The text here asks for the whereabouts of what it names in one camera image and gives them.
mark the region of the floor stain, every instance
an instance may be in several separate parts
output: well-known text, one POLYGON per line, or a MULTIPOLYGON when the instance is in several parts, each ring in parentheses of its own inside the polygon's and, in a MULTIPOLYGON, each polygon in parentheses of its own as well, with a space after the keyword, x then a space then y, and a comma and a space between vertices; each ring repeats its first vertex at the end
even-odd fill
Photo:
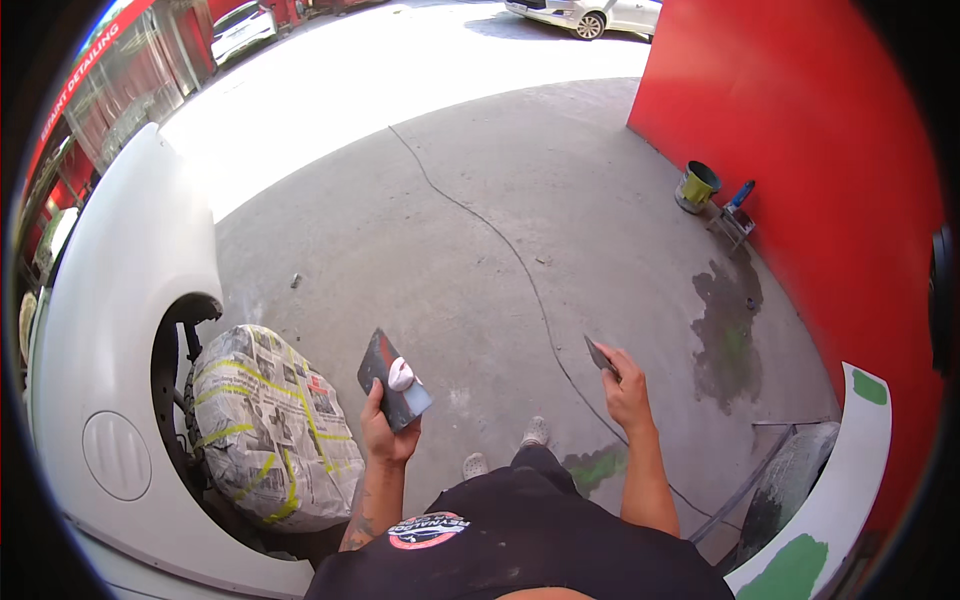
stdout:
POLYGON ((756 402, 762 379, 753 333, 754 317, 763 304, 760 280, 744 252, 733 261, 733 267, 735 276, 711 260, 713 274, 693 277, 693 287, 707 307, 704 317, 690 324, 704 344, 703 351, 693 353, 697 399, 714 398, 725 415, 739 397, 756 402), (753 300, 753 310, 747 298, 753 300))
POLYGON ((589 498, 604 479, 627 468, 627 448, 610 444, 590 454, 567 454, 561 465, 573 476, 580 495, 589 498))

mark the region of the bucket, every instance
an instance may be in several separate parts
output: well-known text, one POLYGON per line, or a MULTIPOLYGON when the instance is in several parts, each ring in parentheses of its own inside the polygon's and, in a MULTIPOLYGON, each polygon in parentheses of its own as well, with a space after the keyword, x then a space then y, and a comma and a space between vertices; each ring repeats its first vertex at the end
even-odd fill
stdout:
POLYGON ((680 183, 673 196, 680 208, 690 214, 697 214, 707 205, 710 196, 719 189, 720 178, 710 171, 706 164, 691 160, 680 175, 680 183))

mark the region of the cable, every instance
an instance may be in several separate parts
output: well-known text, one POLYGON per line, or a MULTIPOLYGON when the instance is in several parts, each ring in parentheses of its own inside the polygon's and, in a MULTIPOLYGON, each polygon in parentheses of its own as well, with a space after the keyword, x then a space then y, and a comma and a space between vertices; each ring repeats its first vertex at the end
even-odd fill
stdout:
MULTIPOLYGON (((489 227, 490 229, 492 229, 493 232, 496 233, 497 236, 499 236, 499 238, 504 241, 507 247, 510 248, 510 251, 514 253, 514 256, 516 256, 516 260, 518 260, 520 263, 520 266, 523 267, 523 272, 527 274, 527 279, 530 281, 530 287, 532 287, 534 290, 534 296, 537 297, 537 304, 540 306, 540 313, 543 315, 543 326, 546 328, 546 337, 547 337, 547 340, 550 342, 550 351, 553 352, 553 358, 554 360, 557 361, 557 366, 560 367, 560 370, 564 373, 566 380, 570 382, 570 387, 573 388, 573 391, 577 393, 577 396, 579 396, 580 399, 584 402, 584 404, 586 404, 587 408, 590 409, 590 412, 593 413, 593 415, 596 418, 600 419, 600 422, 602 422, 607 427, 607 429, 610 429, 610 432, 613 433, 613 435, 622 444, 628 445, 627 441, 623 439, 622 435, 620 435, 620 432, 614 429, 613 426, 610 425, 607 422, 607 420, 604 419, 600 415, 600 413, 597 412, 595 408, 593 408, 593 405, 590 404, 590 402, 587 400, 587 397, 584 396, 584 393, 581 392, 580 388, 577 387, 577 384, 573 382, 573 379, 570 377, 570 373, 566 371, 566 367, 564 367, 564 363, 560 360, 560 355, 557 354, 557 345, 554 344, 553 342, 553 332, 550 330, 550 320, 547 319, 546 309, 543 308, 543 301, 540 299, 540 291, 537 289, 537 283, 534 282, 534 277, 533 275, 531 275, 530 269, 527 268, 527 264, 523 262, 523 258, 520 256, 520 253, 516 251, 516 248, 514 248, 514 245, 510 242, 509 239, 507 239, 506 235, 500 232, 500 229, 496 228, 496 226, 493 225, 493 223, 485 219, 483 216, 481 216, 479 213, 477 213, 475 210, 473 210, 469 206, 465 204, 461 204, 460 202, 454 200, 446 192, 444 192, 442 189, 434 185, 432 179, 430 179, 430 176, 427 175, 426 168, 423 167, 423 162, 420 161, 420 157, 417 156, 417 153, 414 152, 414 149, 410 147, 410 144, 407 143, 407 140, 403 139, 403 137, 394 129, 394 126, 388 125, 387 127, 390 128, 390 131, 394 133, 394 135, 396 136, 396 139, 400 140, 400 143, 406 146, 407 150, 410 151, 410 154, 413 156, 414 160, 417 162, 417 165, 420 167, 420 172, 423 173, 423 178, 426 180, 427 184, 429 184, 430 187, 433 188, 435 192, 437 192, 447 200, 451 201, 452 203, 460 206, 463 210, 465 210, 466 212, 470 213, 471 215, 479 219, 481 222, 483 222, 483 224, 489 227)), ((680 493, 679 490, 674 488, 673 484, 671 484, 670 482, 667 482, 667 485, 670 486, 670 489, 673 490, 673 493, 679 496, 680 499, 683 502, 685 502, 686 505, 689 506, 691 509, 693 509, 697 513, 700 513, 703 516, 706 516, 707 518, 710 518, 713 516, 710 513, 707 513, 706 511, 702 511, 699 508, 697 508, 692 502, 686 499, 686 496, 684 496, 682 493, 680 493)), ((742 531, 739 527, 737 527, 732 523, 728 523, 726 520, 721 520, 720 522, 732 527, 737 531, 742 531)))

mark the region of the green primer patch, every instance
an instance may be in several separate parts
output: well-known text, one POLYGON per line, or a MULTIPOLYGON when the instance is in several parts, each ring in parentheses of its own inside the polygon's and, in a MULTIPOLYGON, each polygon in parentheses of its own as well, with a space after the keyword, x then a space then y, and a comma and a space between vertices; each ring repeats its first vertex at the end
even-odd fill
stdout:
POLYGON ((825 541, 800 534, 789 541, 752 582, 740 588, 736 600, 807 600, 827 563, 825 541))
POLYGON ((883 385, 860 369, 853 370, 853 391, 873 404, 883 406, 887 403, 887 390, 883 385))
POLYGON ((589 498, 604 479, 627 468, 627 448, 610 444, 590 454, 567 454, 562 465, 573 476, 577 491, 589 498))

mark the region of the white car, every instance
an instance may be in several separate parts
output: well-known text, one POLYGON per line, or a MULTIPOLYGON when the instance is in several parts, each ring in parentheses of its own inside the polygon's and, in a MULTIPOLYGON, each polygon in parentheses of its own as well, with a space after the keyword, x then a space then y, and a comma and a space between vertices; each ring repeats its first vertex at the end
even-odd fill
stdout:
POLYGON ((213 24, 210 50, 217 66, 263 40, 276 39, 274 12, 254 0, 220 17, 213 24))
POLYGON ((590 41, 604 31, 646 34, 653 39, 662 0, 515 0, 507 10, 557 25, 590 41))

